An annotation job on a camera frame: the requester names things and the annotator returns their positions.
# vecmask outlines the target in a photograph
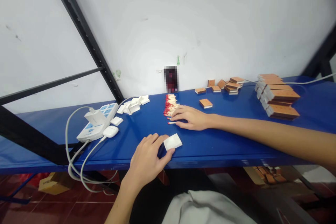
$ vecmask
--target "white power strip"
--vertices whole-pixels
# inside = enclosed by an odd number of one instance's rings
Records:
[[[77,136],[78,141],[86,142],[88,139],[93,141],[103,137],[104,129],[106,129],[111,124],[110,121],[115,116],[117,110],[118,110],[118,103],[110,103],[102,106],[100,108],[100,111],[106,117],[106,122],[97,126],[93,126],[89,122]]]

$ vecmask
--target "pile of matchsticks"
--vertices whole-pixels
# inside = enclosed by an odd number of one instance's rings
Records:
[[[163,115],[167,117],[168,120],[171,119],[174,111],[179,107],[179,104],[176,103],[176,96],[174,94],[166,95],[166,106],[164,108]]]

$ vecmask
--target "white cloth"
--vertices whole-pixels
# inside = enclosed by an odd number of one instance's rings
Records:
[[[171,201],[162,224],[253,223],[229,198],[213,191],[188,191]]]

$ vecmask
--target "stack of matchboxes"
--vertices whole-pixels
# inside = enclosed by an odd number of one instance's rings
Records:
[[[243,86],[244,79],[239,77],[232,77],[228,82],[225,82],[224,80],[220,80],[218,82],[218,86],[221,89],[225,89],[229,95],[237,95],[238,90]]]
[[[300,96],[273,73],[258,75],[254,89],[267,115],[272,118],[294,120],[299,113],[292,107]]]

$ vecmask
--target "blue table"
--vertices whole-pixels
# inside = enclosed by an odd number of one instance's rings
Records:
[[[304,76],[284,78],[285,82],[307,82],[310,80],[312,79]],[[180,104],[200,109],[205,113],[269,120],[336,134],[335,83],[321,81],[308,85],[291,85],[301,96],[293,105],[301,116],[293,122],[269,118],[256,98],[254,85],[254,83],[245,83],[238,95],[229,95],[225,91],[212,93],[210,89],[199,95],[194,90],[181,91],[177,94],[177,99]],[[153,133],[159,135],[177,133],[183,143],[182,147],[176,149],[166,168],[276,166],[308,163],[228,132],[216,129],[189,131],[181,129],[175,124],[169,125],[167,124],[168,120],[163,116],[165,95],[151,95],[149,97],[150,103],[141,106],[141,110],[131,116],[117,114],[124,119],[124,122],[118,126],[119,133],[115,137],[105,140],[93,152],[86,163],[85,170],[127,169],[140,140]],[[200,106],[199,100],[204,98],[213,103],[213,108],[203,109]],[[98,109],[110,102],[86,105]],[[22,113],[18,116],[56,143],[64,144],[66,121],[69,115],[81,106]],[[72,118],[69,126],[69,143],[77,142],[76,136],[87,123],[84,118],[86,112],[87,110],[83,109]],[[94,141],[88,146],[75,166],[80,168],[84,158],[97,142]],[[0,173],[57,172],[67,169],[67,167],[57,166],[7,139],[0,139],[0,144]],[[165,152],[162,146],[159,156],[164,155]]]

